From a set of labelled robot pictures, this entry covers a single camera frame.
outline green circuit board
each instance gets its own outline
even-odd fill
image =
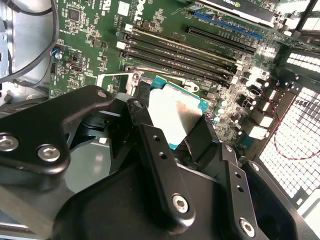
[[[268,1],[253,2],[275,8]],[[62,58],[51,69],[50,98],[87,85],[113,96],[126,92],[128,66],[166,71],[193,82],[193,93],[210,102],[212,113],[219,99],[227,100],[224,113],[217,113],[223,121],[216,129],[230,145],[237,134],[229,117],[250,113],[236,104],[247,90],[244,74],[255,69],[257,77],[266,79],[283,45],[314,48],[194,1],[57,0],[57,8],[60,35],[53,54]],[[151,81],[157,74],[145,71],[143,78]],[[182,84],[176,77],[172,82]]]

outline black bracket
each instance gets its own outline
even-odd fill
[[[268,238],[318,238],[260,165],[247,161],[241,168],[248,177],[260,228]]]
[[[199,170],[215,178],[220,184],[221,229],[227,239],[252,239],[258,237],[255,217],[246,173],[239,168],[235,151],[221,143],[213,126],[202,117],[186,138],[192,159]]]
[[[153,126],[146,105],[137,99],[129,99],[126,105],[123,115],[130,116],[129,138],[138,149],[155,217],[170,233],[181,234],[194,222],[196,211],[177,163],[163,131]]]
[[[69,166],[80,122],[112,100],[91,85],[0,119],[0,184],[54,187]]]

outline blue pcie slot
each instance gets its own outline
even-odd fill
[[[263,37],[261,35],[259,35],[259,34],[256,34],[256,33],[251,32],[251,31],[247,31],[247,30],[245,30],[245,29],[243,29],[241,27],[233,26],[233,25],[225,23],[223,21],[211,19],[208,15],[205,15],[205,14],[202,14],[202,13],[194,12],[193,16],[196,17],[196,18],[205,20],[205,21],[207,21],[209,23],[213,23],[213,24],[220,25],[222,27],[226,27],[226,28],[231,29],[233,31],[239,32],[239,33],[241,33],[243,35],[246,35],[246,36],[249,36],[249,37],[253,37],[255,39],[259,39],[259,40],[263,39]]]

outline red wire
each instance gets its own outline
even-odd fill
[[[267,101],[268,101],[268,102],[270,103],[270,105],[272,106],[273,111],[274,111],[274,113],[275,113],[275,115],[276,115],[276,118],[277,118],[277,120],[278,120],[278,126],[276,126],[276,128],[275,128],[275,130],[274,130],[274,146],[275,146],[275,150],[277,151],[277,153],[280,154],[282,157],[288,159],[288,160],[307,160],[307,159],[310,159],[310,158],[318,155],[318,154],[320,153],[320,150],[319,150],[318,152],[315,152],[315,153],[311,154],[311,156],[307,156],[307,157],[301,157],[301,158],[288,157],[288,156],[284,155],[284,154],[278,149],[276,136],[277,136],[277,132],[278,132],[278,130],[279,130],[280,124],[281,124],[281,122],[282,122],[282,120],[283,120],[283,117],[282,117],[282,119],[280,119],[280,117],[279,117],[279,115],[278,115],[278,113],[277,113],[277,110],[276,110],[275,106],[273,105],[273,103],[272,103],[271,101],[269,101],[269,99],[268,99]]]

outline silver screw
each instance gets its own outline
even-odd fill
[[[182,214],[185,214],[188,211],[188,203],[184,197],[180,195],[174,195],[172,198],[173,205],[175,208]]]
[[[98,91],[98,95],[104,99],[107,97],[107,94],[105,94],[103,91]]]
[[[240,218],[240,226],[242,230],[251,238],[255,236],[255,229],[252,227],[252,225],[245,220],[244,218]]]
[[[54,55],[54,57],[55,57],[56,59],[58,59],[58,60],[61,60],[61,59],[62,59],[62,54],[61,54],[61,52],[57,52],[57,53]]]
[[[0,136],[0,151],[11,152],[19,146],[19,141],[14,136],[2,135]]]
[[[135,73],[133,74],[133,79],[138,80],[140,78],[139,74]]]
[[[38,157],[46,162],[54,162],[60,158],[60,151],[52,146],[42,146],[38,150]]]
[[[232,148],[229,147],[228,145],[224,145],[225,149],[227,149],[229,152],[232,152]]]
[[[142,105],[138,100],[135,100],[133,103],[134,103],[134,105],[136,105],[137,107],[143,108],[143,105]]]
[[[251,165],[254,168],[254,170],[256,170],[257,172],[259,171],[259,167],[255,163],[251,163]]]

